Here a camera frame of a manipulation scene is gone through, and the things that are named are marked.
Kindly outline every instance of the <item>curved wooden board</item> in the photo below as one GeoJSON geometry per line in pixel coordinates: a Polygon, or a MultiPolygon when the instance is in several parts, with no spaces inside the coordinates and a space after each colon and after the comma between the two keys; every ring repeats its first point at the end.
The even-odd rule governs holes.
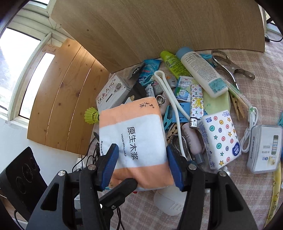
{"type": "Polygon", "coordinates": [[[67,151],[86,155],[93,125],[85,122],[84,114],[89,107],[95,107],[95,98],[108,81],[109,72],[97,61],[93,63],[80,93],[73,115],[67,151]]]}
{"type": "Polygon", "coordinates": [[[81,47],[72,61],[52,108],[45,145],[66,150],[76,103],[94,60],[95,58],[81,47]]]}
{"type": "Polygon", "coordinates": [[[110,72],[183,46],[264,52],[254,0],[60,0],[51,18],[110,72]]]}
{"type": "Polygon", "coordinates": [[[56,52],[35,97],[27,131],[28,139],[45,145],[48,123],[58,89],[80,48],[81,45],[77,41],[67,39],[56,52]]]}

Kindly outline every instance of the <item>white wall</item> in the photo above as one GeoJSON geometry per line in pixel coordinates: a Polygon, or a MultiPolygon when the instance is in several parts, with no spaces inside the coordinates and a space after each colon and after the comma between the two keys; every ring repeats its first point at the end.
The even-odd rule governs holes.
{"type": "Polygon", "coordinates": [[[40,173],[47,184],[60,170],[72,172],[72,167],[78,159],[77,154],[28,140],[27,128],[0,118],[0,173],[28,146],[31,147],[40,173]]]}

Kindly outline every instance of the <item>barcode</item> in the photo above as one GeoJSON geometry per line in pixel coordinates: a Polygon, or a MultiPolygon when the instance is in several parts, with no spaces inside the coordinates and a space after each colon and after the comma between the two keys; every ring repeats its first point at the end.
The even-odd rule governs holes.
{"type": "Polygon", "coordinates": [[[197,55],[196,53],[192,53],[196,58],[202,58],[199,55],[197,55]]]}
{"type": "Polygon", "coordinates": [[[172,65],[168,61],[165,62],[165,65],[167,65],[168,68],[172,68],[172,65]]]}
{"type": "Polygon", "coordinates": [[[180,96],[185,96],[186,90],[180,90],[179,95],[180,96]]]}
{"type": "Polygon", "coordinates": [[[187,81],[179,81],[179,85],[181,85],[181,86],[185,86],[185,87],[187,87],[187,86],[189,86],[191,83],[190,82],[187,82],[187,81]]]}

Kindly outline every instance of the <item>orange and white tissue pack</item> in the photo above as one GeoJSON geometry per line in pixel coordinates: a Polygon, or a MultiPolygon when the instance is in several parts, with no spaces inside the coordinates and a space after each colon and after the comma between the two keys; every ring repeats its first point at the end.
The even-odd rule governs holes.
{"type": "Polygon", "coordinates": [[[173,185],[162,117],[154,97],[101,111],[99,138],[101,155],[107,153],[112,143],[119,147],[110,188],[126,178],[136,179],[136,191],[173,185]]]}

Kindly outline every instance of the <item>patterned lighter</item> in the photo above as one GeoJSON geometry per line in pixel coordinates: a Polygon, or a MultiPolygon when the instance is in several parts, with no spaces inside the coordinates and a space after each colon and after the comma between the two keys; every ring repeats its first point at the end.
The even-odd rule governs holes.
{"type": "Polygon", "coordinates": [[[190,128],[198,127],[198,120],[203,116],[203,93],[199,84],[191,84],[190,128]]]}

